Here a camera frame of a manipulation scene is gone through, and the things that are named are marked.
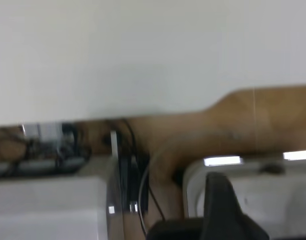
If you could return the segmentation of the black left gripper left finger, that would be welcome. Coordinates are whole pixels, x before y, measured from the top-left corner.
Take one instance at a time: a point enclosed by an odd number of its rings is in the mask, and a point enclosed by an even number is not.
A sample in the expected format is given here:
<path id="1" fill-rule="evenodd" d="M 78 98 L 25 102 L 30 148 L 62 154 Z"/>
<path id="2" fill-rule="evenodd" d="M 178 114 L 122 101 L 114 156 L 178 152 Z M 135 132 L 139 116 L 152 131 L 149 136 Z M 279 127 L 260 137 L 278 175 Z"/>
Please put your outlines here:
<path id="1" fill-rule="evenodd" d="M 148 240 L 198 240 L 201 235 L 203 219 L 186 218 L 159 221 L 152 226 Z"/>

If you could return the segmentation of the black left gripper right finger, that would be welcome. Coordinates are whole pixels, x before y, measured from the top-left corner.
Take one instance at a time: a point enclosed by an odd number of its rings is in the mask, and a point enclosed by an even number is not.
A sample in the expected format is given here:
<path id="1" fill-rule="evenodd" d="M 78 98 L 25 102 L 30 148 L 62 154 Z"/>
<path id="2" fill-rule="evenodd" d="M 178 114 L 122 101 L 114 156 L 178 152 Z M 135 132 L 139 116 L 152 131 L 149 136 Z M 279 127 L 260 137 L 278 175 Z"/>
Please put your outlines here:
<path id="1" fill-rule="evenodd" d="M 268 234 L 243 213 L 231 182 L 222 173 L 211 172 L 206 176 L 203 238 L 268 239 Z"/>

